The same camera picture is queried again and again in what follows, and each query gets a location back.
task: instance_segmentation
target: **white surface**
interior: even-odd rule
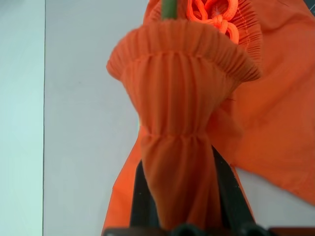
[[[111,188],[138,130],[123,86],[105,66],[118,40],[141,24],[146,3],[46,2],[44,236],[101,233]],[[315,222],[313,208],[245,175],[259,223]]]
[[[0,1],[0,235],[42,235],[44,0]]]

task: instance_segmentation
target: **orange cord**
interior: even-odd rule
[[[239,31],[233,23],[228,22],[232,20],[236,14],[238,0],[228,0],[228,8],[226,12],[209,19],[208,11],[217,1],[218,0],[207,0],[204,4],[202,0],[188,0],[187,17],[191,21],[213,25],[214,27],[218,28],[221,33],[225,34],[227,31],[230,34],[231,41],[235,44],[238,44],[240,39]],[[197,6],[198,11],[193,10],[193,3]]]

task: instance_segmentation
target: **orange cloth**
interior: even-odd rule
[[[181,2],[178,15],[185,18]],[[128,226],[140,158],[165,228],[180,221],[218,225],[211,144],[232,167],[315,205],[315,20],[302,0],[251,2],[260,25],[250,1],[239,1],[233,23],[240,46],[211,26],[155,22],[160,1],[150,0],[144,26],[115,48],[107,68],[124,84],[142,126],[104,227]],[[259,77],[260,28],[263,78],[240,85]]]

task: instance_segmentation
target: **gray surface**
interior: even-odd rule
[[[47,0],[44,236],[100,235],[137,115],[105,65],[147,0]],[[315,223],[314,208],[241,172],[264,226]]]

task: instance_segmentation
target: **green stem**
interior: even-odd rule
[[[162,20],[177,18],[177,0],[162,0]]]

